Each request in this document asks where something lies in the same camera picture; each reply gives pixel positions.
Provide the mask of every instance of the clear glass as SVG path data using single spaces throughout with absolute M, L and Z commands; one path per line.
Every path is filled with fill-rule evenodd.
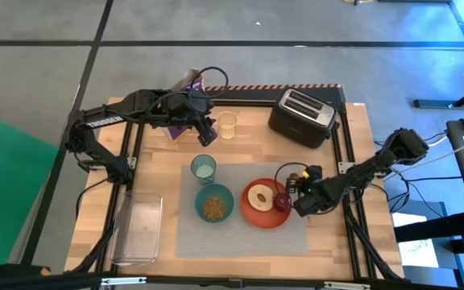
M 214 182 L 216 161 L 210 155 L 198 155 L 191 162 L 191 172 L 202 184 Z
M 126 192 L 119 198 L 110 260 L 119 266 L 152 263 L 159 249 L 162 197 Z
M 217 117 L 217 134 L 223 139 L 232 139 L 235 136 L 237 122 L 232 112 L 223 112 Z

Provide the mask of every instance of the teal cup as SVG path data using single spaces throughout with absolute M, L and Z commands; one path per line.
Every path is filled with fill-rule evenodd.
M 209 220 L 203 211 L 204 204 L 207 200 L 217 197 L 225 205 L 225 213 L 223 217 L 218 220 Z M 197 210 L 198 216 L 206 222 L 222 222 L 225 221 L 232 211 L 234 211 L 234 196 L 230 190 L 221 184 L 209 184 L 204 186 L 197 194 L 197 198 L 194 201 L 194 206 Z
M 214 182 L 216 161 L 210 155 L 198 155 L 191 162 L 191 172 L 203 184 Z

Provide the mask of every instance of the wooden table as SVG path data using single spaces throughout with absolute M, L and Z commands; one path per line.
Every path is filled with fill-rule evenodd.
M 110 102 L 121 98 L 112 97 Z M 354 153 L 357 162 L 374 154 L 374 145 L 367 110 L 363 104 L 346 104 Z M 318 164 L 323 174 L 337 175 L 331 140 L 318 149 L 310 149 L 276 134 L 267 126 L 270 108 L 220 107 L 213 109 L 216 118 L 228 110 L 238 117 L 237 135 L 233 139 L 216 139 L 202 147 L 195 133 L 183 137 L 178 144 L 167 140 L 161 129 L 147 126 L 143 135 L 134 189 L 160 193 L 164 211 L 158 259 L 147 266 L 120 267 L 122 274 L 143 276 L 207 276 L 272 279 L 352 280 L 350 254 L 346 238 L 342 207 L 323 216 L 311 216 L 306 227 L 309 252 L 307 255 L 261 256 L 237 258 L 182 259 L 176 257 L 176 232 L 180 195 L 180 167 L 190 164 L 198 154 L 210 154 L 218 164 L 300 161 Z M 101 129 L 99 142 L 115 155 L 122 143 L 124 124 Z M 346 156 L 342 131 L 342 155 Z M 91 172 L 87 185 L 106 177 L 106 172 Z M 65 269 L 77 266 L 102 234 L 111 184 L 102 184 L 87 192 L 81 204 Z M 400 254 L 393 233 L 386 197 L 377 188 L 369 187 L 364 194 L 364 206 L 371 241 L 384 260 L 398 275 L 403 275 Z M 357 242 L 359 264 L 367 276 L 363 247 Z

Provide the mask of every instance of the black toaster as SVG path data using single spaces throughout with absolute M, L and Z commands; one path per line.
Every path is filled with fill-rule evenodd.
M 317 97 L 288 89 L 273 106 L 268 125 L 293 141 L 318 148 L 330 137 L 337 112 Z

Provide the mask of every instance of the gray floor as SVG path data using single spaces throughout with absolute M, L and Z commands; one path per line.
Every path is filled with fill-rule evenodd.
M 454 0 L 464 18 L 464 0 Z M 105 0 L 0 0 L 0 39 L 93 39 Z M 362 40 L 463 41 L 445 4 L 341 0 L 115 0 L 104 39 L 112 40 Z M 88 48 L 0 48 L 0 119 L 57 144 Z M 187 68 L 217 65 L 231 84 L 340 83 L 349 102 L 364 102 L 374 136 L 399 127 L 429 137 L 464 111 L 414 110 L 415 98 L 464 94 L 464 49 L 432 48 L 101 48 L 82 108 L 141 88 L 167 88 Z M 221 79 L 209 76 L 209 85 Z M 428 159 L 451 151 L 447 142 Z M 459 174 L 454 158 L 410 171 Z M 64 163 L 34 263 L 62 272 L 74 227 L 74 203 L 86 174 L 72 156 Z M 404 190 L 397 179 L 390 194 Z M 418 184 L 425 198 L 464 211 L 459 180 Z M 413 199 L 419 197 L 413 193 Z M 16 246 L 12 259 L 19 256 Z

